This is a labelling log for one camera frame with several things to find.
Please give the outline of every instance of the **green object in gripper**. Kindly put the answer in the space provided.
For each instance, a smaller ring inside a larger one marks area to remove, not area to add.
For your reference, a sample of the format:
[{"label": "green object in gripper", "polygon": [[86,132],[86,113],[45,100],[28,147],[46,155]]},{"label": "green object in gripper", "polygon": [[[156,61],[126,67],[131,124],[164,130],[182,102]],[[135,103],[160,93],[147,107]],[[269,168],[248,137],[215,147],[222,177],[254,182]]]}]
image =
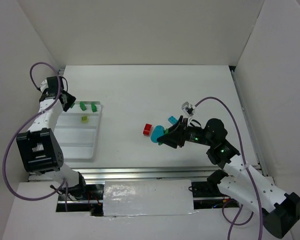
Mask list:
[{"label": "green object in gripper", "polygon": [[82,122],[83,124],[86,124],[88,121],[89,121],[88,116],[82,116],[82,117],[81,117],[81,122]]},{"label": "green object in gripper", "polygon": [[87,110],[86,105],[82,101],[80,102],[80,108],[81,108],[82,111]]},{"label": "green object in gripper", "polygon": [[96,113],[98,111],[97,106],[93,102],[91,103],[91,109],[93,113]]}]

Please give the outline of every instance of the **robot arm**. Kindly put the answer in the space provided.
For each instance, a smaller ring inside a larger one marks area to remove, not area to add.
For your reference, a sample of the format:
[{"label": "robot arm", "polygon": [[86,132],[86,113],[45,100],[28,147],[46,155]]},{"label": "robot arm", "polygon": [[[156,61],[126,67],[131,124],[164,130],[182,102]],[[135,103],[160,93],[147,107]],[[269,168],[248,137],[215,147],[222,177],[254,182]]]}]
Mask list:
[{"label": "robot arm", "polygon": [[35,119],[26,132],[19,133],[16,143],[22,158],[23,166],[29,173],[45,174],[58,183],[66,179],[68,192],[77,200],[85,192],[85,179],[64,163],[63,152],[56,140],[54,130],[58,117],[62,111],[67,111],[76,98],[64,90],[61,82],[61,94],[56,104],[44,111],[56,99],[58,92],[57,77],[48,77],[40,85],[42,92],[39,112],[43,112]]},{"label": "robot arm", "polygon": [[236,199],[258,215],[258,202],[247,173],[248,168],[260,195],[263,226],[275,237],[283,238],[300,219],[300,197],[294,192],[287,194],[269,182],[254,167],[244,165],[239,151],[226,140],[228,132],[220,119],[210,119],[203,129],[191,126],[189,122],[194,109],[185,109],[185,113],[191,116],[190,120],[180,116],[157,141],[175,149],[178,146],[182,148],[185,142],[209,146],[206,152],[208,158],[222,170],[217,170],[208,177],[208,183],[217,192]]}]

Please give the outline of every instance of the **red cube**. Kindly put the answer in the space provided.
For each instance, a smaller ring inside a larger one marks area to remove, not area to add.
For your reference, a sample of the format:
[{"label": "red cube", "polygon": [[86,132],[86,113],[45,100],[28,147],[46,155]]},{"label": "red cube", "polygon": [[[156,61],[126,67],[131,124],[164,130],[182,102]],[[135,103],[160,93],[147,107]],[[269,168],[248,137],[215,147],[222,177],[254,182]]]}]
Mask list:
[{"label": "red cube", "polygon": [[150,136],[151,128],[152,125],[147,123],[143,129],[143,135]]}]

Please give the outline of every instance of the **blue object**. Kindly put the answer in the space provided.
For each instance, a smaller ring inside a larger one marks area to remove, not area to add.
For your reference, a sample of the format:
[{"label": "blue object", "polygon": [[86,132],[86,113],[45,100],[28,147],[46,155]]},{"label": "blue object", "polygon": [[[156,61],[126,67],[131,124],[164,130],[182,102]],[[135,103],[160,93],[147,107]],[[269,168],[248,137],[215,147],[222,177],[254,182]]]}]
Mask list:
[{"label": "blue object", "polygon": [[171,116],[168,118],[169,123],[171,123],[172,125],[175,125],[176,122],[178,122],[178,120],[174,117]]},{"label": "blue object", "polygon": [[165,128],[163,126],[156,126],[151,134],[151,141],[155,144],[158,143],[157,139],[165,134]]}]

